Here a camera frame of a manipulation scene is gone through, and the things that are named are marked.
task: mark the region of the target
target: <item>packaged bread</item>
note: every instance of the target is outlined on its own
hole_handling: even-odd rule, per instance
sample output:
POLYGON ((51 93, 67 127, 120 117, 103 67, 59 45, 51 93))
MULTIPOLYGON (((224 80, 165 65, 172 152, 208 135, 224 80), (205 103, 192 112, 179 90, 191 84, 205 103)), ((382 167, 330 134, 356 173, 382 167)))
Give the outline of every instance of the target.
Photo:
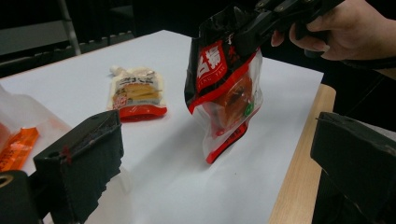
POLYGON ((121 121, 139 121, 162 117, 166 111, 163 77, 147 67, 125 70, 112 66, 107 109, 118 109, 121 121))

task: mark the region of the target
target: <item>human hand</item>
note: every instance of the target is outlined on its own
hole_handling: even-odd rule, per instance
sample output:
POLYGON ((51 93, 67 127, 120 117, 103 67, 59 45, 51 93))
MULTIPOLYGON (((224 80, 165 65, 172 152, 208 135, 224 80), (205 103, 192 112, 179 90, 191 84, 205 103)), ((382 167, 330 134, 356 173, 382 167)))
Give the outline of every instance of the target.
MULTIPOLYGON (((345 0, 306 27, 311 32, 327 31, 327 43, 313 36, 297 40, 295 25, 290 28, 290 41, 302 49, 324 51, 324 59, 372 60, 396 55, 395 21, 383 17, 365 0, 345 0)), ((279 46, 284 38, 275 31, 271 44, 279 46)))

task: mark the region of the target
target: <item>white table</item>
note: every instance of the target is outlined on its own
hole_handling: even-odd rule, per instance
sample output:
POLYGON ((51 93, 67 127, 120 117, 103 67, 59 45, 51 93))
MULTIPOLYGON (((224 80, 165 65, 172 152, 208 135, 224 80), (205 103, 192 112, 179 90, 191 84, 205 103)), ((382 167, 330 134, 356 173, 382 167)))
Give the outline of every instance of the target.
MULTIPOLYGON (((131 178, 130 191, 117 183, 109 188, 89 223, 268 221, 322 74, 264 58, 261 110, 244 137, 209 165, 202 151, 204 130, 184 104, 190 42, 160 31, 0 79, 8 92, 32 96, 75 127, 106 110, 111 65, 146 66, 163 75, 167 115, 122 125, 122 167, 131 178)), ((32 164, 26 165, 32 173, 32 164)))

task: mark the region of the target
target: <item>snack package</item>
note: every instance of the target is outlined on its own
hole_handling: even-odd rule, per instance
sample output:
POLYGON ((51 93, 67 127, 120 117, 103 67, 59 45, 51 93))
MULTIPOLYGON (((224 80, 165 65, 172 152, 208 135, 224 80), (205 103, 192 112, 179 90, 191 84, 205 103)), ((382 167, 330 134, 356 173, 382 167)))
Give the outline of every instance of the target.
POLYGON ((12 94, 0 85, 0 172, 34 170, 33 154, 70 127, 29 95, 12 94))
POLYGON ((239 6, 226 7, 204 21, 200 36, 191 41, 184 94, 189 111, 205 129, 208 163, 245 134, 262 105, 261 51, 242 57, 233 45, 233 33, 250 16, 239 6))
POLYGON ((147 67, 125 70, 112 66, 107 109, 118 109, 121 121, 139 121, 162 117, 166 111, 163 77, 147 67))

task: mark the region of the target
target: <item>table surface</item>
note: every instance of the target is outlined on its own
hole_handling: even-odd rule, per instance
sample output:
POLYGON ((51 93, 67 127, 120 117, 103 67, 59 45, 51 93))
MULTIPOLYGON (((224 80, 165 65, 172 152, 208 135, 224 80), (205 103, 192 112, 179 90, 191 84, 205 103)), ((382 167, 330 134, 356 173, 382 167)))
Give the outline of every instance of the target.
MULTIPOLYGON (((2 78, 0 85, 32 96, 75 127, 106 110, 111 65, 146 66, 163 75, 168 113, 122 124, 122 172, 87 223, 296 223, 296 217, 310 223, 319 174, 309 159, 310 141, 315 116, 332 110, 335 92, 320 85, 317 71, 263 58, 262 108, 244 137, 209 165, 204 130, 184 104, 190 43, 160 31, 2 78), (313 176, 306 172, 311 168, 313 176), (298 207, 300 200, 306 207, 298 207)), ((35 148, 23 167, 28 174, 42 149, 35 148)))

